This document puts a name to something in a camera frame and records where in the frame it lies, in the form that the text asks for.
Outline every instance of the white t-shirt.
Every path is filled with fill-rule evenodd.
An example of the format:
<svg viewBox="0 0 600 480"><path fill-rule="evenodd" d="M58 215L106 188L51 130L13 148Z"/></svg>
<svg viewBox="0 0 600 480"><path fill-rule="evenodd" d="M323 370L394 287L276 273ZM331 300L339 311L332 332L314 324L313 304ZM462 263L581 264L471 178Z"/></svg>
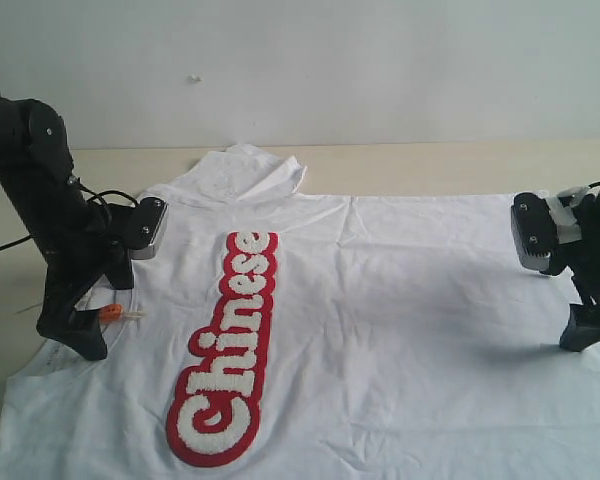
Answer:
<svg viewBox="0 0 600 480"><path fill-rule="evenodd" d="M557 347L577 295L520 267L512 197L304 171L236 146L146 192L157 256L89 300L145 316L8 380L0 479L600 479L600 344Z"/></svg>

